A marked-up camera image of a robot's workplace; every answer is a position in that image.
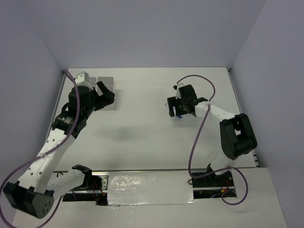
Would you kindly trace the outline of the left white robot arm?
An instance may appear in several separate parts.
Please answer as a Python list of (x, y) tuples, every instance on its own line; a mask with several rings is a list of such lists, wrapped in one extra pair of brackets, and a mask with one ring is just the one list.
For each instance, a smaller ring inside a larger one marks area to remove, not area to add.
[(64, 153), (86, 126), (92, 112), (114, 102), (115, 94), (102, 81), (96, 84), (102, 95), (88, 82), (78, 83), (77, 87), (72, 88), (68, 103), (51, 125), (38, 159), (15, 183), (5, 183), (3, 193), (13, 208), (42, 219), (51, 211), (54, 201), (68, 191), (77, 187), (86, 190), (101, 182), (101, 178), (92, 175), (90, 168), (79, 164), (56, 180), (50, 179)]

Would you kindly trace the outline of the clear glue bottle blue cap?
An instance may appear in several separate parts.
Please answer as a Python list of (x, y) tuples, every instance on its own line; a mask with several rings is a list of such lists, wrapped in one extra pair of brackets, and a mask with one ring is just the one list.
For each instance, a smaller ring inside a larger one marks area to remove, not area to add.
[[(165, 103), (165, 107), (170, 111), (170, 108), (169, 108), (168, 103)], [(182, 118), (181, 115), (179, 115), (179, 114), (176, 113), (175, 107), (173, 107), (172, 111), (173, 111), (175, 117), (180, 118), (180, 119)]]

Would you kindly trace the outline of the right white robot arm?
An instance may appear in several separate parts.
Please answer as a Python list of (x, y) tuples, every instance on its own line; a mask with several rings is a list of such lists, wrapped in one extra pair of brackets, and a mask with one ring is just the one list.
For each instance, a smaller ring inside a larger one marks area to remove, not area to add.
[(170, 117), (191, 114), (203, 118), (188, 161), (188, 172), (192, 178), (195, 177), (191, 172), (192, 159), (203, 126), (209, 122), (219, 128), (221, 152), (207, 166), (207, 173), (199, 176), (207, 177), (210, 185), (217, 186), (223, 181), (223, 174), (233, 168), (240, 156), (250, 153), (257, 147), (250, 119), (244, 113), (234, 114), (213, 105), (211, 101), (216, 94), (215, 90), (211, 97), (206, 99), (198, 98), (192, 85), (175, 84), (173, 88), (176, 95), (167, 98)]

